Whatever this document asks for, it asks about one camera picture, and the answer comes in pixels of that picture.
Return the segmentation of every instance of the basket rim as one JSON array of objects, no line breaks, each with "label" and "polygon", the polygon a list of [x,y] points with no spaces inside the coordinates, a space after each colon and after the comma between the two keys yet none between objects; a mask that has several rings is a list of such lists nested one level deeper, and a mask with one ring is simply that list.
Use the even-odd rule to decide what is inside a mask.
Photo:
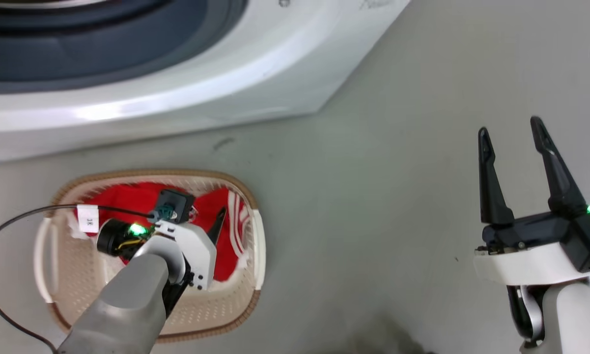
[{"label": "basket rim", "polygon": [[[83,177],[78,177],[77,179],[73,179],[68,183],[64,184],[53,196],[51,200],[51,204],[56,206],[59,204],[61,199],[68,193],[68,191],[72,190],[73,188],[89,183],[94,181],[102,181],[105,179],[111,178],[119,178],[119,177],[140,177],[140,176],[193,176],[193,177],[211,177],[211,178],[218,178],[227,181],[228,183],[233,184],[240,190],[240,192],[245,196],[245,198],[249,202],[249,206],[253,210],[257,210],[257,201],[249,188],[245,186],[239,179],[233,177],[232,175],[228,175],[222,172],[216,171],[206,171],[206,170],[185,170],[185,169],[157,169],[157,170],[124,170],[124,171],[115,171],[115,172],[106,172],[106,173],[98,173],[94,175],[86,175]],[[54,216],[55,211],[51,210],[45,213],[45,217],[52,217]],[[260,290],[254,290],[252,298],[247,305],[246,309],[243,313],[238,316],[235,320],[225,324],[220,325],[219,327],[213,327],[209,329],[201,329],[199,331],[191,331],[191,332],[181,332],[175,334],[160,334],[156,343],[173,343],[177,341],[186,341],[186,340],[194,340],[198,338],[205,338],[209,336],[216,336],[218,334],[224,334],[226,332],[230,332],[236,329],[239,325],[243,324],[249,318],[253,310],[257,305],[257,301],[259,300]],[[68,321],[64,318],[57,306],[56,302],[48,304],[48,310],[55,321],[55,323],[66,333],[70,331],[70,327],[72,327]]]}]

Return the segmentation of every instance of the basket handle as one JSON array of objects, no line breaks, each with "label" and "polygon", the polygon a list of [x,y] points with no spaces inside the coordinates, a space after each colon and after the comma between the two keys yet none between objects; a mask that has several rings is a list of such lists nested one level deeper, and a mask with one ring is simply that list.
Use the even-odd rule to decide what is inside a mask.
[{"label": "basket handle", "polygon": [[46,240],[48,239],[51,226],[52,219],[45,217],[41,222],[41,225],[39,225],[39,229],[37,229],[35,246],[32,253],[32,269],[35,275],[35,284],[37,285],[39,294],[42,298],[44,298],[46,304],[52,304],[55,302],[52,296],[50,296],[50,291],[48,290],[48,285],[46,284],[46,275],[44,272],[44,251],[46,249]]},{"label": "basket handle", "polygon": [[253,244],[254,250],[254,278],[256,278],[256,290],[262,289],[266,271],[266,239],[264,236],[264,224],[259,210],[253,209]]}]

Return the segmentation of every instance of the red cloth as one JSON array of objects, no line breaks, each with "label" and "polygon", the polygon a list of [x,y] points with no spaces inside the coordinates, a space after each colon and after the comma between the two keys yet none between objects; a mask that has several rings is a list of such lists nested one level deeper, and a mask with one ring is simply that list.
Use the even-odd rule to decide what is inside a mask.
[{"label": "red cloth", "polygon": [[[107,188],[89,200],[84,200],[83,203],[149,213],[155,207],[162,189],[183,191],[159,183],[118,184]],[[194,207],[198,213],[192,223],[201,226],[206,232],[216,221],[221,209],[227,208],[223,229],[216,243],[216,266],[214,269],[214,280],[223,282],[229,279],[236,270],[238,258],[245,249],[243,230],[249,220],[245,204],[237,193],[229,191],[227,188],[221,188],[198,197],[194,202]],[[151,226],[144,217],[119,211],[99,211],[100,225],[112,218],[131,224],[140,224],[144,227]]]}]

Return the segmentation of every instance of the yellow wire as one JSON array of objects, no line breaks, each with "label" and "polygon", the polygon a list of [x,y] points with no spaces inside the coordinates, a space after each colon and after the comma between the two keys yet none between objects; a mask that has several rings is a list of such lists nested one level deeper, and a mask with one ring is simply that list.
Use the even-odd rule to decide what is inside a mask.
[{"label": "yellow wire", "polygon": [[124,246],[130,246],[132,244],[138,244],[138,243],[144,243],[144,240],[128,240],[128,241],[125,241],[122,244],[120,244],[120,246],[118,246],[118,248],[116,248],[116,249],[120,249]]}]

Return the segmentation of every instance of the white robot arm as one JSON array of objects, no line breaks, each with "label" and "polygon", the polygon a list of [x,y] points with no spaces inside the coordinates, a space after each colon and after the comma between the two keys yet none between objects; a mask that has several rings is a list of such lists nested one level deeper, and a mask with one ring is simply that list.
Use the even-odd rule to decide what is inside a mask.
[{"label": "white robot arm", "polygon": [[590,354],[590,206],[539,117],[531,119],[544,157],[550,212],[514,219],[506,207],[486,128],[478,133],[485,246],[479,278],[506,285],[523,354]]}]

